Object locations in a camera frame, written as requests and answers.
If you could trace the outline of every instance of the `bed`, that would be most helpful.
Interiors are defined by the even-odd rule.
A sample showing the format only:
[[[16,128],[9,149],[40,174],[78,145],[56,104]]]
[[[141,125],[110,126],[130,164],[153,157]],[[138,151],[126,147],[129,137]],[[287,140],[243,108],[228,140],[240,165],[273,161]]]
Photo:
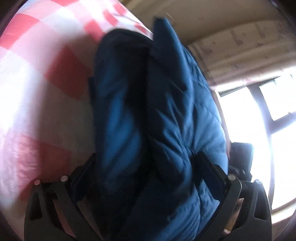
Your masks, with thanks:
[[[115,28],[152,37],[116,0],[29,0],[0,38],[0,210],[21,239],[34,180],[58,180],[94,152],[87,81]]]

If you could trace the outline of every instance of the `ceiling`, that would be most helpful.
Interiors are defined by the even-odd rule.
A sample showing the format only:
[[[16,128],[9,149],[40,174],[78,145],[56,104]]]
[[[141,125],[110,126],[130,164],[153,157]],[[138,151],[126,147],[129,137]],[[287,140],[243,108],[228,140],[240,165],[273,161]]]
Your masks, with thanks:
[[[170,19],[184,44],[240,24],[282,18],[268,0],[124,0],[148,28],[154,16]]]

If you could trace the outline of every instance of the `bright window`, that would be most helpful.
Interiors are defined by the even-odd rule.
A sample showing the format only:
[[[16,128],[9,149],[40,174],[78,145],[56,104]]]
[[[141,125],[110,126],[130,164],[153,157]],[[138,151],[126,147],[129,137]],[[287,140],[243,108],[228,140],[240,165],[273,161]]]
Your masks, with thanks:
[[[221,94],[231,142],[251,143],[253,180],[262,181],[272,209],[296,198],[296,79],[291,75]]]

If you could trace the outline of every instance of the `silver rivet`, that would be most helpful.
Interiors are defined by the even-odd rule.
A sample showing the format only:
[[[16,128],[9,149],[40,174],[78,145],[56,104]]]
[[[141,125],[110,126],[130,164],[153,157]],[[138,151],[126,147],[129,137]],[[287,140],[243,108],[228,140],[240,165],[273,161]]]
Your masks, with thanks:
[[[228,179],[231,181],[235,181],[236,177],[235,177],[235,175],[229,174]]]
[[[68,176],[67,176],[67,175],[62,176],[62,177],[61,177],[61,181],[62,181],[62,182],[66,182],[66,181],[68,181]]]
[[[39,179],[37,179],[37,180],[34,182],[34,185],[35,185],[35,186],[38,186],[40,183],[41,183],[41,181],[40,181]]]

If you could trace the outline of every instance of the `blue puffer jacket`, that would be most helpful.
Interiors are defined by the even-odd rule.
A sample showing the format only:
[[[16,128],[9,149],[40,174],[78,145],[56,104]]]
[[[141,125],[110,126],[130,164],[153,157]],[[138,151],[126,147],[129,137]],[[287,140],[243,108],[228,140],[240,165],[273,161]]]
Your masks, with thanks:
[[[89,82],[100,226],[110,240],[193,240],[218,206],[192,170],[194,156],[203,151],[228,168],[220,116],[196,61],[166,19],[153,32],[153,41],[107,34]]]

